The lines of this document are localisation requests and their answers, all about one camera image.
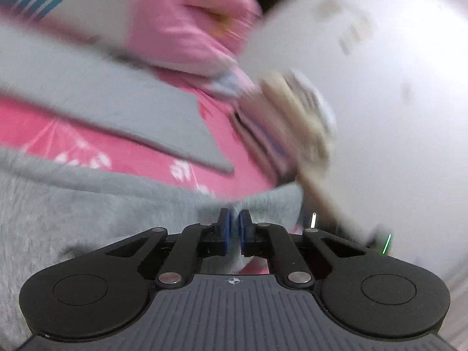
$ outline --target gray fabric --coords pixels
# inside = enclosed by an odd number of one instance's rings
[[[0,23],[0,89],[177,157],[233,172],[199,115],[195,95],[89,48]]]
[[[226,206],[235,215],[248,208],[254,221],[291,230],[301,201],[300,188],[289,185],[228,204],[145,178],[59,165],[0,147],[0,348],[9,351],[28,337],[18,294],[43,268],[151,227],[181,232],[215,220]],[[239,257],[239,239],[230,247],[230,257],[209,259],[204,269],[238,271],[246,263]]]

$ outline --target folded clothing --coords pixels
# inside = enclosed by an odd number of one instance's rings
[[[171,155],[233,172],[191,93],[144,70],[10,23],[0,22],[0,39],[3,92]]]
[[[179,233],[214,221],[222,207],[249,209],[255,222],[294,229],[302,191],[296,185],[228,203],[147,178],[36,159],[0,147],[0,348],[10,351],[30,335],[18,306],[34,273],[152,227]],[[235,273],[240,258],[233,228],[230,256],[205,260],[209,273]]]
[[[232,118],[246,146],[278,182],[294,179],[301,167],[322,176],[328,168],[336,122],[316,87],[300,72],[272,73],[237,103]]]
[[[261,15],[255,0],[0,0],[29,21],[44,18],[88,42],[151,65],[215,76],[236,65]]]

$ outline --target pink fabric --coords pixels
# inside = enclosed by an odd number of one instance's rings
[[[162,67],[202,76],[236,64],[235,55],[260,16],[255,0],[134,0],[132,9],[128,50]],[[221,14],[226,23],[215,23],[207,11]]]
[[[58,118],[4,95],[0,95],[0,144],[60,163],[144,176],[229,199],[272,188],[273,182],[249,157],[233,131],[228,118],[231,107],[187,86],[179,87],[197,95],[200,114],[221,151],[235,165],[234,175],[226,176],[125,138]]]

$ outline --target white surface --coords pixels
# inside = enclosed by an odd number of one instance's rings
[[[468,22],[446,1],[286,0],[240,62],[310,77],[338,122],[327,188],[441,276],[468,252]]]

